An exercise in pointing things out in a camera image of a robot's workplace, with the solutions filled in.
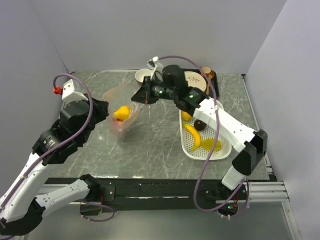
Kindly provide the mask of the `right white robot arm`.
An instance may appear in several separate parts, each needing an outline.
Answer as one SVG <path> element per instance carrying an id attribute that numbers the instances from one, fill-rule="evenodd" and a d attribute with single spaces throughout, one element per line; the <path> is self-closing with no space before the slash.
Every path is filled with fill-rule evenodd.
<path id="1" fill-rule="evenodd" d="M 218 131 L 238 155 L 224 175 L 219 186 L 219 195 L 232 198 L 236 187 L 256 168 L 267 150 L 267 133 L 242 124 L 216 106 L 214 99 L 196 87 L 191 87 L 185 73 L 177 65 L 168 65 L 162 70 L 162 79 L 146 76 L 140 89 L 131 97 L 133 102 L 151 105 L 160 99 L 172 100 L 182 111 Z"/>

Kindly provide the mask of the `clear zip top bag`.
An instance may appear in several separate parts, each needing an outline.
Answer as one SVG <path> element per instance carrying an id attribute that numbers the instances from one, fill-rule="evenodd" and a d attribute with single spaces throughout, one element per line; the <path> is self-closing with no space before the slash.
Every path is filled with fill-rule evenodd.
<path id="1" fill-rule="evenodd" d="M 127 79 L 123 79 L 102 96 L 102 99 L 109 103 L 107 117 L 109 129 L 117 137 L 122 137 L 139 116 L 140 104 L 131 100 L 137 89 L 135 81 L 132 85 Z"/>

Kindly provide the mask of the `yellow lemon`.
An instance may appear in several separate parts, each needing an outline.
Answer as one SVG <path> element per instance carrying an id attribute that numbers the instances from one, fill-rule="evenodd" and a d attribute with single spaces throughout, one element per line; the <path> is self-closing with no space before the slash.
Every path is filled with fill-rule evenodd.
<path id="1" fill-rule="evenodd" d="M 127 105 L 123 105 L 119 109 L 114 111 L 113 116 L 116 119 L 125 121 L 127 118 L 129 118 L 130 113 L 131 109 Z"/>

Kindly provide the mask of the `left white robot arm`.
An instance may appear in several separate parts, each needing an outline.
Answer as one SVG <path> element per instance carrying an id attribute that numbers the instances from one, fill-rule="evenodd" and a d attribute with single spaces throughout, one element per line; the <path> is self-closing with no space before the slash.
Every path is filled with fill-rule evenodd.
<path id="1" fill-rule="evenodd" d="M 96 124 L 108 115 L 109 103 L 76 100 L 60 111 L 60 117 L 44 131 L 32 147 L 28 161 L 0 199 L 1 236 L 23 236 L 33 231 L 52 212 L 65 205 L 99 200 L 100 183 L 90 174 L 58 190 L 39 195 L 40 188 L 58 167 L 88 141 Z"/>

